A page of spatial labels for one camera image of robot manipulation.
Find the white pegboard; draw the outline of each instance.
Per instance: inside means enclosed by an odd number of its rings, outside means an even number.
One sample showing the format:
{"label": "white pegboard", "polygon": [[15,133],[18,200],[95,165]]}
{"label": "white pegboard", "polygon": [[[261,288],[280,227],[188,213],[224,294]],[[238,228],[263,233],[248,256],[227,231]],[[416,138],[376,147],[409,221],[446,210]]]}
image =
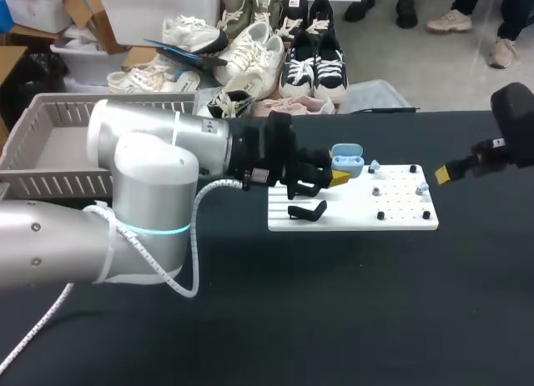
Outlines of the white pegboard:
{"label": "white pegboard", "polygon": [[[439,224],[430,190],[416,194],[425,182],[419,165],[410,173],[410,165],[384,165],[375,174],[362,174],[347,184],[321,190],[314,198],[298,196],[288,200],[286,187],[277,184],[269,189],[268,225],[273,232],[332,232],[332,231],[386,231],[436,230]],[[380,195],[373,195],[379,188]],[[314,210],[326,200],[328,208],[317,222],[290,219],[287,208],[296,205]],[[385,214],[377,218],[379,211]],[[429,219],[423,218],[425,211]]]}

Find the gray basket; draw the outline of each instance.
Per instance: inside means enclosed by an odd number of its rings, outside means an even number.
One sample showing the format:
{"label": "gray basket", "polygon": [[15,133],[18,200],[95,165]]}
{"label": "gray basket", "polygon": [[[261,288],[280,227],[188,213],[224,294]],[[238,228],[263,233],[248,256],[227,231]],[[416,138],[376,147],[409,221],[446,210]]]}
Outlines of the gray basket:
{"label": "gray basket", "polygon": [[0,158],[0,183],[17,198],[110,197],[109,171],[95,168],[86,154],[87,126],[102,99],[196,113],[195,93],[39,94],[11,132]]}

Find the clear plastic container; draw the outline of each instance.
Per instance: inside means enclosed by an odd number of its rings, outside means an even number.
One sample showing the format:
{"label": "clear plastic container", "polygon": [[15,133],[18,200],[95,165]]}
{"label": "clear plastic container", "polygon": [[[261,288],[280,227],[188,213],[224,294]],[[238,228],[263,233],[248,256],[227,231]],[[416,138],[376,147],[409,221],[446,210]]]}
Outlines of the clear plastic container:
{"label": "clear plastic container", "polygon": [[218,0],[102,0],[118,44],[149,45],[161,41],[164,19],[178,15],[203,19],[214,26],[219,17]]}
{"label": "clear plastic container", "polygon": [[44,32],[58,33],[73,22],[63,0],[6,0],[15,23]]}

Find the black table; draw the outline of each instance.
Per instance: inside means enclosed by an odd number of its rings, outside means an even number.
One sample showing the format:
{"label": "black table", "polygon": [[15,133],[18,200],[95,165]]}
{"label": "black table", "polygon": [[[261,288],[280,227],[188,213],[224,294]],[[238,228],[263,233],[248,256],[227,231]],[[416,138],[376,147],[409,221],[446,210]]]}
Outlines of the black table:
{"label": "black table", "polygon": [[[433,176],[499,134],[491,114],[297,118],[295,130],[302,145],[358,142],[368,161],[421,164],[439,229],[270,233],[266,190],[220,189],[200,209],[196,299],[77,285],[0,384],[530,386],[534,172],[439,188]],[[61,289],[0,294],[2,356]]]}

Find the white storage box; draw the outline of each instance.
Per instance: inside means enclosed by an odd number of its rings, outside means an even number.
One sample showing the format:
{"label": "white storage box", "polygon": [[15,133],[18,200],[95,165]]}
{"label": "white storage box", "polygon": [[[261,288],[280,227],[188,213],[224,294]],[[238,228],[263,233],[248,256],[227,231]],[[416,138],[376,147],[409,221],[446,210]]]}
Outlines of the white storage box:
{"label": "white storage box", "polygon": [[67,38],[59,38],[50,46],[53,53],[61,55],[68,71],[78,84],[105,86],[111,72],[121,70],[127,53],[108,55],[105,51],[80,51],[65,48]]}
{"label": "white storage box", "polygon": [[44,32],[58,33],[73,20],[63,8],[63,0],[6,0],[13,21]]}
{"label": "white storage box", "polygon": [[215,26],[218,0],[102,0],[118,44],[149,45],[145,39],[161,41],[164,19],[178,15],[203,19]]}

